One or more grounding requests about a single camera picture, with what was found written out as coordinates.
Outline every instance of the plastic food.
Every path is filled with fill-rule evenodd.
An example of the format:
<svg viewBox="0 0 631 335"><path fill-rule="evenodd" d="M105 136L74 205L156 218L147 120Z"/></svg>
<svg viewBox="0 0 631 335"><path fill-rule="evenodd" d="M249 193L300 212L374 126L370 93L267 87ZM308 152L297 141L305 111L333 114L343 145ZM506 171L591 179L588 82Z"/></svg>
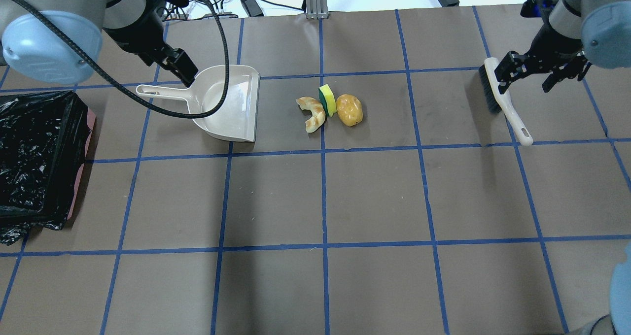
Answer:
<svg viewBox="0 0 631 335"><path fill-rule="evenodd" d="M329 117L333 117L334 113L338 110L335 106L335 96L329 84L320 86L320 88L318 88L318 94L320 96L320 103L324 106L324 110Z"/></svg>
<svg viewBox="0 0 631 335"><path fill-rule="evenodd" d="M336 105L338 107L338 116L340 116L345 125L352 127L363 120L361 102L357 97L349 94L340 95Z"/></svg>
<svg viewBox="0 0 631 335"><path fill-rule="evenodd" d="M324 120L326 119L326 113L324 113L324 107L322 104L314 99L313 97L301 97L297 99L296 102L298 106L300 106L301 110L309 110L313 115L305 122L305 130L307 133L315 132L322 124L324 124Z"/></svg>

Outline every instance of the blue tape grid line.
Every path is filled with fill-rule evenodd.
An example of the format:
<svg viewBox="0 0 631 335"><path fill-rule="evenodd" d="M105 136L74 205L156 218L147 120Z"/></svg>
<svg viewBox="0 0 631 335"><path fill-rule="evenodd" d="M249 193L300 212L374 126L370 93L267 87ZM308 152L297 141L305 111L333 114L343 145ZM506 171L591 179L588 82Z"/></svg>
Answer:
<svg viewBox="0 0 631 335"><path fill-rule="evenodd" d="M324 85L324 26L318 19L320 54L320 86ZM320 172L322 173L322 285L324 288L324 335L331 333L329 308L329 238L326 225L326 141L324 126L320 128Z"/></svg>
<svg viewBox="0 0 631 335"><path fill-rule="evenodd" d="M631 142L631 138L615 138L615 139L585 139L585 140L541 140L534 142L533 145L557 145L557 144L594 144L594 143L609 143L609 142ZM500 147L500 146L514 146L514 142L499 142L493 144L480 145L474 144L429 144L421 145L421 149L453 149L453 148L482 148L482 147ZM327 154L329 153L349 153L353 151L399 151L399 150L415 150L417 146L380 146L380 147L365 147L365 148L329 148L325 149ZM249 153L233 153L232 156L274 156L274 155L300 155L300 154L320 154L320 149L310 150L282 150L282 151L255 151ZM166 155L166 156L142 156L140 160L142 162L147 160L175 160L175 159L208 159L208 158L227 158L227 154L198 154L198 155ZM94 159L88 160L89 164L115 164L115 163L128 163L135 162L137 158L117 158L117 159Z"/></svg>
<svg viewBox="0 0 631 335"><path fill-rule="evenodd" d="M241 58L241 52L238 52L237 56ZM414 68L410 69L410 72L442 72L442 71L462 71L462 70L478 70L477 67L446 67L446 68ZM304 77L331 77L331 76L359 76L359 75L388 75L388 74L404 74L405 70L379 70L379 71L357 71L357 72L323 72L318 74L298 74L298 75L273 75L273 76L261 76L261 80L278 80L278 79L300 79ZM6 77L7 73L9 73L9 68L7 67L4 72L4 76ZM134 87L138 85L170 85L170 84L181 84L181 81L144 81L139 83L121 83L122 86L125 87ZM73 88L77 88L78 90L85 89L103 89L103 88L112 88L111 84L98 84L98 85L76 85L76 86L48 86L48 87L40 87L40 88L23 88L23 89L5 89L0 90L0 93L17 93L17 92L28 92L28 91L60 91L60 90L72 90Z"/></svg>
<svg viewBox="0 0 631 335"><path fill-rule="evenodd" d="M4 68L4 74L2 74L2 79L0 79L0 89L2 88L2 85L4 85L4 81L6 80L7 75L9 75L9 66Z"/></svg>
<svg viewBox="0 0 631 335"><path fill-rule="evenodd" d="M629 178L629 172L625 168L625 164L622 162L620 153L618 153L618 149L616 148L616 144L615 144L616 140L611 139L609 137L609 128L607 128L607 124L604 123L604 118L602 117L600 108L598 108L598 104L596 103L596 100L594 99L594 96L590 89L590 84L588 83L587 79L583 79L583 86L585 87L585 91L588 93L588 97L590 97L590 101L592 103L592 106L594 107L594 111L596 112L596 115L598 116L598 120L600 121L600 126L602 127L602 131L604 131L604 136L607 137L606 141L609 142L609 144L611 144L611 149L613 149L613 155L616 157L616 160L618 161L618 166L620 166L620 171L622 171L622 176L624 177L625 182L627 183L627 187L629 188L629 191L631 191L631 178Z"/></svg>
<svg viewBox="0 0 631 335"><path fill-rule="evenodd" d="M430 229L430 238L432 239L432 250L434 259L434 268L436 272L436 285L438 288L438 296L440 302L440 313L442 315L442 326L445 334L449 335L449 321L447 317L447 307L445 305L445 295L442 286L442 275L440 273L440 259L438 254L438 245L436 243L436 233L433 227L432 207L429 200L429 189L427 187L427 175L423 159L423 148L421 144L421 135L419 133L419 123L417 122L417 109L414 103L414 93L412 89L412 77L410 75L410 64L408 63L408 51L405 47L405 38L403 35L403 27L401 27L401 18L399 10L394 10L396 16L397 27L399 28L399 37L401 38L401 49L403 50L403 61L405 62L406 77L408 80L408 95L410 96L410 108L412 109L412 122L414 124L414 133L417 138L417 150L419 151L419 164L421 169L421 178L423 180L423 195L425 200L425 209L427 211L427 222Z"/></svg>
<svg viewBox="0 0 631 335"><path fill-rule="evenodd" d="M631 240L631 234L606 235L577 235L577 236L544 236L546 243L565 241L598 241L598 240ZM343 243L311 243L311 244L280 244L280 245L247 245L239 247L223 247L223 252L250 252L269 250L311 250L314 248L363 248L363 247L424 247L433 245L489 245L512 243L539 243L535 238L494 238L494 239L453 239L453 240L402 240L402 241L365 241ZM41 256L99 256L99 255L154 255L154 254L195 254L218 252L219 247L190 247L190 248L147 248L123 250L63 250L63 251L25 251L0 252L0 257L41 257Z"/></svg>
<svg viewBox="0 0 631 335"><path fill-rule="evenodd" d="M244 19L241 19L239 26L239 46L237 47L237 64L241 64L241 48L243 46ZM232 171L232 156L234 143L228 145L228 155L226 163L226 180L223 185L223 205L221 206L221 226L219 227L219 247L217 248L217 263L214 273L214 291L212 296L212 313L210 320L210 334L215 335L217 329L217 312L219 309L219 282L221 281L221 265L223 265L223 252L225 251L224 241L226 236L226 218L228 214L228 192L230 192L230 172Z"/></svg>
<svg viewBox="0 0 631 335"><path fill-rule="evenodd" d="M480 17L478 16L478 10L476 7L473 7L473 14L476 19L476 23L478 23L478 29L480 30L480 37L482 37L482 43L484 45L484 50L487 53L487 57L491 56L489 52L489 46L487 45L487 38L484 35L484 30L482 28L482 23L480 22ZM550 286L552 288L552 293L554 295L555 303L557 305L557 312L559 313L559 319L561 320L561 326L563 327L563 332L568 333L569 329L567 326L567 321L565 319L565 313L563 312L563 305L561 304L561 298L559 297L559 291L557 290L557 282L554 279L554 272L552 271L552 265L550 264L550 257L548 257L548 250L546 248L546 243L543 239L543 233L541 231L541 225L539 224L539 218L537 216L537 211L534 206L534 200L532 199L532 193L530 191L530 184L528 183L528 177L526 175L526 169L524 168L524 163L521 159L521 154L519 153L519 147L517 141L515 139L515 134L512 130L511 124L509 124L508 120L506 120L506 125L509 129L509 134L511 135L511 141L514 146L515 156L517 158L517 162L519 165L519 171L521 172L521 177L524 182L524 187L526 189L526 196L528 198L528 204L530 205L530 212L532 213L532 220L534 221L534 227L537 231L537 237L539 239L539 245L541 245L541 254L543 254L543 261L546 265L546 270L548 272L548 279L550 280Z"/></svg>
<svg viewBox="0 0 631 335"><path fill-rule="evenodd" d="M167 40L167 34L169 33L169 23L166 24L163 34L163 40ZM156 83L158 81L158 76L160 75L160 66L156 65L156 71L153 75L153 82ZM147 108L146 113L144 115L144 124L142 125L142 134L140 135L140 143L138 144L138 155L136 156L136 166L134 168L134 175L131 178L131 185L129 185L129 194L127 198L127 205L125 207L125 215L122 221L122 227L120 228L120 237L119 237L119 245L117 251L119 253L116 254L114 259L114 266L112 270L112 279L110 280L110 287L107 292L107 299L105 301L105 309L103 312L103 320L101 321L101 331L100 335L105 335L105 328L107 326L107 320L110 313L110 306L112 305L112 295L114 291L114 286L116 284L116 277L118 275L118 268L120 265L120 250L122 250L123 243L125 241L125 232L127 230L127 224L129 221L129 211L131 211L131 203L134 198L134 191L136 189L136 179L138 178L138 171L140 170L140 157L142 156L142 149L144 148L144 138L147 134L147 128L149 126L149 118L151 116L151 110Z"/></svg>
<svg viewBox="0 0 631 335"><path fill-rule="evenodd" d="M22 247L20 247L20 252L18 252L14 256L16 257L15 265L13 266L13 272L11 273L11 278L9 279L9 285L7 285L6 292L4 293L4 298L2 299L2 305L0 305L0 321L2 321L4 309L6 309L6 304L7 302L9 302L9 295L11 294L13 283L15 282L15 276L18 274L18 268L20 267L20 263L22 262L22 257L24 256L24 248L27 246L28 239L28 235L24 237L24 239L22 240Z"/></svg>

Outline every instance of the black garbage bag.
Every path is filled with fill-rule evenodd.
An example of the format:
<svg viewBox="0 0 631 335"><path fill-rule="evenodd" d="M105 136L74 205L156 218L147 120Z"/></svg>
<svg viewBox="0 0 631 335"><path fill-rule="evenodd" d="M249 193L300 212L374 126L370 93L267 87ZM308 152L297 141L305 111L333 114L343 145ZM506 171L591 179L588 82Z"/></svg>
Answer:
<svg viewBox="0 0 631 335"><path fill-rule="evenodd" d="M90 135L72 91L0 97L0 243L63 228Z"/></svg>

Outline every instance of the dustpan handle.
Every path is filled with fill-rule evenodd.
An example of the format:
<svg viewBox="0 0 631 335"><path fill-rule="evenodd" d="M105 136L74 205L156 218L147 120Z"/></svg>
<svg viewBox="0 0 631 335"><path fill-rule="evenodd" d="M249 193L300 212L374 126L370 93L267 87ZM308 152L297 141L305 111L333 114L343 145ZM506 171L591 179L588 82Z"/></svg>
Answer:
<svg viewBox="0 0 631 335"><path fill-rule="evenodd" d="M167 88L165 86L138 85L136 94L140 97L155 97L158 99L188 101L190 94L187 89Z"/></svg>

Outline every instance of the white brush handle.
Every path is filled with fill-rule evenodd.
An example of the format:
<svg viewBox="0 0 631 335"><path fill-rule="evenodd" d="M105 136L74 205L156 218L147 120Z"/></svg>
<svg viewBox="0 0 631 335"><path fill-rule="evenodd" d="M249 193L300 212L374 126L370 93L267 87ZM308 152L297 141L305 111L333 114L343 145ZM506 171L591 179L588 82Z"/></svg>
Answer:
<svg viewBox="0 0 631 335"><path fill-rule="evenodd" d="M519 140L521 145L530 146L532 145L532 136L526 125L519 117L517 111L512 105L511 101L511 93L506 91L503 94L500 94L500 90L497 88L498 81L495 76L495 68L499 65L500 61L497 58L486 58L484 60L484 67L487 71L487 77L489 77L489 83L491 84L491 89L493 90L493 95L495 97L495 101L497 101L498 105L502 108L502 112L506 116L506 119L511 123L511 127L513 128L513 132L515 133L516 138Z"/></svg>

